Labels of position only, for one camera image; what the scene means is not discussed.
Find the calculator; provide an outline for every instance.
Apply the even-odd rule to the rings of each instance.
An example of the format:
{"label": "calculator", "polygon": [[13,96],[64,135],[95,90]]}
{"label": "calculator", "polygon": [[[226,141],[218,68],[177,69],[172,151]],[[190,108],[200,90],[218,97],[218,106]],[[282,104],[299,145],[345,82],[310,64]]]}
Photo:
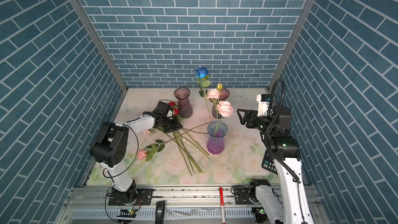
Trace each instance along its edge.
{"label": "calculator", "polygon": [[275,163],[273,162],[271,154],[268,152],[268,150],[264,154],[263,163],[262,163],[261,167],[263,169],[266,169],[267,171],[270,171],[272,173],[278,174],[276,172]]}

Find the black cable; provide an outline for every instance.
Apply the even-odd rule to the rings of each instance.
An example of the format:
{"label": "black cable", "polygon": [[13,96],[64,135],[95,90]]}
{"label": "black cable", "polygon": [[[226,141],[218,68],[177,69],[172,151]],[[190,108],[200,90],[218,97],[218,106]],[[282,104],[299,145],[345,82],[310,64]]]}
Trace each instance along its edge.
{"label": "black cable", "polygon": [[306,222],[305,222],[305,219],[304,219],[304,215],[303,215],[303,213],[302,213],[299,183],[297,183],[297,194],[298,194],[298,203],[300,204],[300,211],[301,211],[302,222],[303,222],[303,223],[306,223]]}
{"label": "black cable", "polygon": [[107,197],[107,195],[108,195],[108,192],[109,192],[109,189],[110,189],[111,187],[109,187],[108,188],[108,190],[106,191],[106,195],[105,195],[105,203],[104,203],[104,207],[105,207],[105,213],[106,213],[106,216],[109,218],[109,219],[111,219],[112,221],[114,221],[114,222],[116,222],[116,223],[119,223],[119,221],[116,221],[116,220],[114,220],[114,219],[112,219],[109,215],[108,215],[108,212],[106,211],[106,197]]}
{"label": "black cable", "polygon": [[260,132],[260,137],[261,137],[261,141],[263,141],[263,143],[266,146],[266,149],[270,153],[271,157],[273,157],[276,161],[278,161],[292,175],[292,177],[294,178],[295,182],[300,183],[300,178],[296,175],[296,173],[289,166],[286,165],[286,163],[280,157],[275,155],[275,153],[272,151],[271,146],[270,146],[270,144],[268,142],[268,141],[272,140],[271,136],[269,135],[269,133],[271,131],[271,126],[273,126],[276,123],[276,120],[279,118],[279,112],[281,111],[283,100],[285,99],[285,91],[286,91],[285,81],[282,80],[282,79],[277,79],[275,84],[272,87],[271,99],[270,99],[270,104],[269,104],[268,110],[271,108],[272,97],[273,97],[273,94],[275,92],[276,85],[279,82],[281,83],[282,90],[281,90],[281,99],[279,101],[278,108],[277,108],[276,112],[273,113],[272,120],[271,120],[271,122],[268,124],[268,126],[266,128],[266,131],[264,133],[264,137],[263,137],[261,132]]}
{"label": "black cable", "polygon": [[272,193],[274,193],[274,196],[278,197],[278,201],[279,201],[279,196],[278,196],[278,194],[275,193],[275,191],[273,190],[273,188],[271,188],[271,189],[272,189]]}
{"label": "black cable", "polygon": [[275,83],[272,85],[272,88],[271,88],[271,97],[269,98],[269,106],[268,106],[268,110],[267,110],[267,117],[268,117],[268,118],[271,117],[272,101],[273,101],[273,97],[274,97],[274,94],[275,94],[276,86],[278,85],[278,83],[279,83],[280,81],[282,81],[281,78],[277,79],[277,80],[275,81]]}
{"label": "black cable", "polygon": [[140,210],[141,209],[141,195],[138,195],[139,197],[140,197],[140,206],[138,207],[138,209],[137,210],[135,210],[135,209],[133,209],[134,210],[134,212],[137,212],[138,210]]}
{"label": "black cable", "polygon": [[283,130],[282,130],[282,128],[277,124],[277,123],[275,123],[275,126],[276,126],[276,128],[278,128],[278,130],[279,130],[279,132],[284,132]]}
{"label": "black cable", "polygon": [[237,195],[237,193],[232,192],[232,189],[234,189],[234,188],[245,188],[245,189],[249,189],[248,187],[244,187],[244,186],[241,186],[241,185],[232,186],[232,187],[231,187],[231,193],[232,193],[234,196]]}
{"label": "black cable", "polygon": [[[171,100],[160,100],[160,101],[170,101],[170,102],[174,102],[174,101],[171,101]],[[176,102],[174,102],[174,104],[176,105],[177,109],[180,110],[180,109],[178,108],[178,105],[176,104]]]}
{"label": "black cable", "polygon": [[117,175],[114,175],[114,176],[107,177],[107,176],[105,175],[105,169],[103,169],[103,170],[102,170],[102,175],[103,175],[104,177],[106,177],[106,178],[113,178],[113,177],[120,176],[121,174],[123,174],[124,172],[126,172],[126,171],[132,166],[132,163],[133,163],[133,162],[135,161],[135,159],[137,158],[138,146],[139,146],[137,134],[136,134],[136,133],[134,132],[134,130],[133,130],[131,127],[129,127],[128,125],[126,125],[126,124],[123,123],[123,126],[130,128],[130,130],[134,133],[135,138],[137,139],[137,152],[135,153],[135,157],[134,157],[134,159],[132,160],[131,164],[130,164],[123,172],[121,172],[121,173],[119,173],[119,174],[117,174]]}

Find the pink peony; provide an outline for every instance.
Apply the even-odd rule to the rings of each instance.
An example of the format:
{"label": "pink peony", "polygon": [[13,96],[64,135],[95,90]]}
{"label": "pink peony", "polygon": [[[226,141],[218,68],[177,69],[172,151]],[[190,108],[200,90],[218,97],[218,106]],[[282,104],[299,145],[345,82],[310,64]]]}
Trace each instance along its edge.
{"label": "pink peony", "polygon": [[208,99],[211,99],[211,98],[218,99],[219,97],[220,97],[220,91],[217,90],[216,88],[207,90],[207,98]]}
{"label": "pink peony", "polygon": [[146,150],[139,150],[138,151],[138,154],[137,154],[138,160],[142,160],[142,159],[147,157],[147,154],[145,154],[145,152],[146,152]]}
{"label": "pink peony", "polygon": [[223,117],[230,117],[231,114],[234,112],[234,109],[232,108],[229,101],[220,101],[216,109]]}

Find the mounting plate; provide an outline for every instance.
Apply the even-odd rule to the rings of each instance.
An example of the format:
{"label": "mounting plate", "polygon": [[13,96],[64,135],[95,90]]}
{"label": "mounting plate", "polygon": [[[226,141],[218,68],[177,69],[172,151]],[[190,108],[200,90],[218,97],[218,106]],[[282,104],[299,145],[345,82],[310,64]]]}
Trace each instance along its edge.
{"label": "mounting plate", "polygon": [[[149,206],[152,200],[153,189],[136,189],[138,194],[141,196],[141,206]],[[125,206],[122,202],[116,200],[116,198],[109,198],[109,206]]]}
{"label": "mounting plate", "polygon": [[253,204],[249,197],[249,189],[247,188],[233,188],[232,191],[235,194],[236,205],[247,205]]}

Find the blue rose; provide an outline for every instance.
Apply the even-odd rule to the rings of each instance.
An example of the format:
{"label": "blue rose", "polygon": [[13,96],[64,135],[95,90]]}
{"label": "blue rose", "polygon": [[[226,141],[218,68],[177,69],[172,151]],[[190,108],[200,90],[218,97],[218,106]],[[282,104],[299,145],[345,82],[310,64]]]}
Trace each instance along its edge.
{"label": "blue rose", "polygon": [[195,71],[196,71],[196,77],[198,78],[204,78],[205,76],[209,75],[209,72],[205,67],[198,68]]}

